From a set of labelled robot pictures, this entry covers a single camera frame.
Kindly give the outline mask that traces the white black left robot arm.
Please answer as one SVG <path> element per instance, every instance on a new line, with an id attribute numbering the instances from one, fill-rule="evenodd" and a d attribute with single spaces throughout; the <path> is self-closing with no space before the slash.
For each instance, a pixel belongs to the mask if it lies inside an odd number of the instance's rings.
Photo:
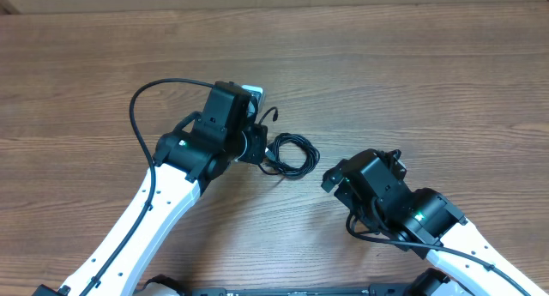
<path id="1" fill-rule="evenodd" d="M 228 132 L 213 125 L 177 125 L 157 144 L 154 164 L 139 191 L 90 258 L 58 289 L 38 295 L 134 295 L 142 275 L 175 224 L 209 183 L 235 160 L 258 164 L 267 127 L 249 124 Z"/>

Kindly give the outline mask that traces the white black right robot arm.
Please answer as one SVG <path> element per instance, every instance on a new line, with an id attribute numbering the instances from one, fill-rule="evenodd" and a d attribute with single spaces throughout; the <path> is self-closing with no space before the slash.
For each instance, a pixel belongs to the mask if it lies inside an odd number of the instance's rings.
<path id="1" fill-rule="evenodd" d="M 413 251 L 439 280 L 436 293 L 454 282 L 471 295 L 542 295 L 544 290 L 503 257 L 476 225 L 436 190 L 410 190 L 398 150 L 368 149 L 323 174 L 322 187 L 344 204 L 347 232 L 356 239 Z"/>

